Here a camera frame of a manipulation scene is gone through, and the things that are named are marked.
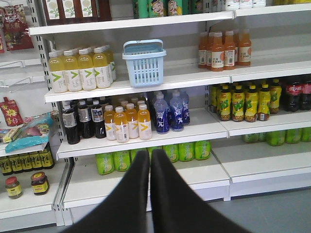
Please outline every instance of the red snack bag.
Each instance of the red snack bag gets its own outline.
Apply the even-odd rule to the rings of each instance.
[[[18,106],[15,100],[8,100],[7,97],[4,97],[4,102],[0,103],[0,108],[5,118],[7,126],[17,126],[24,123],[21,118],[18,110]]]

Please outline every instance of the white shelf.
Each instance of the white shelf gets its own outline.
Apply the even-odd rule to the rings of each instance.
[[[109,141],[106,138],[98,139],[95,137],[81,138],[81,141],[75,145],[69,145],[64,141],[60,145],[56,156],[57,159],[78,157],[96,153],[227,137],[225,128],[208,111],[204,109],[191,109],[190,118],[190,125],[185,126],[183,131],[173,132],[170,130],[167,134],[157,134],[156,131],[153,131],[152,138],[147,141],[136,138],[130,139],[127,143],[118,143],[117,141]]]

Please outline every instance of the blue bottle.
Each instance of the blue bottle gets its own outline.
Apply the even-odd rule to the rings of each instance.
[[[183,102],[180,98],[179,91],[173,92],[173,98],[170,101],[171,113],[172,113],[172,123],[171,128],[175,132],[183,131]]]
[[[181,89],[179,89],[179,91],[180,91],[180,98],[181,98],[181,100],[183,102],[183,106],[184,106],[183,122],[184,122],[184,125],[189,125],[189,123],[190,123],[189,96],[186,93],[185,88],[181,88]]]
[[[165,134],[170,130],[169,122],[167,119],[167,102],[164,100],[164,95],[158,93],[154,103],[155,116],[156,116],[156,132]]]

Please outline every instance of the hanging snack bag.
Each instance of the hanging snack bag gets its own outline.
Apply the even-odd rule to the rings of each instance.
[[[0,108],[5,118],[7,126],[17,126],[24,123],[23,119],[19,114],[18,106],[15,100],[8,100],[4,97],[4,102],[0,103]]]
[[[4,38],[8,51],[33,49],[23,5],[8,7],[4,17]]]

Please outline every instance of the gray floor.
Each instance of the gray floor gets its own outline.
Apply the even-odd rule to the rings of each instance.
[[[311,188],[209,204],[253,233],[311,233]],[[152,233],[149,221],[148,225],[148,233]],[[47,227],[24,233],[58,233],[65,228]]]

